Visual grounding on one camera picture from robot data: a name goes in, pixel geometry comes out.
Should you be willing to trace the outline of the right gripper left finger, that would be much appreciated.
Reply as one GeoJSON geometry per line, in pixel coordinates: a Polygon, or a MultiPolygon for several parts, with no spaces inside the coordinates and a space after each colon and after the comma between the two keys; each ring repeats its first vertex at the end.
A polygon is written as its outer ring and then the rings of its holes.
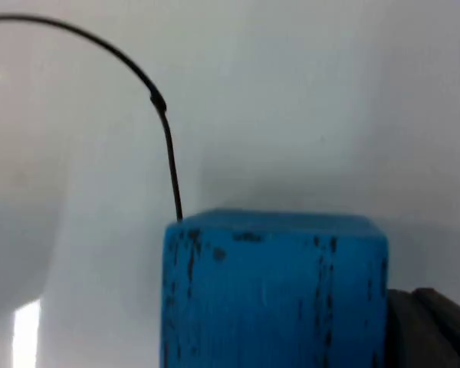
{"type": "Polygon", "coordinates": [[[389,290],[385,367],[460,367],[460,356],[412,292],[389,290]]]}

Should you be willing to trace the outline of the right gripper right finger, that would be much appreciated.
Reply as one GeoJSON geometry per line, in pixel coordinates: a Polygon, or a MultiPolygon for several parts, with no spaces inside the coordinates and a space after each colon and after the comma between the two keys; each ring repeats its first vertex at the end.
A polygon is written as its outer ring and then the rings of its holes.
{"type": "Polygon", "coordinates": [[[460,356],[460,305],[433,288],[417,288],[412,294],[432,315],[444,337],[460,356]]]}

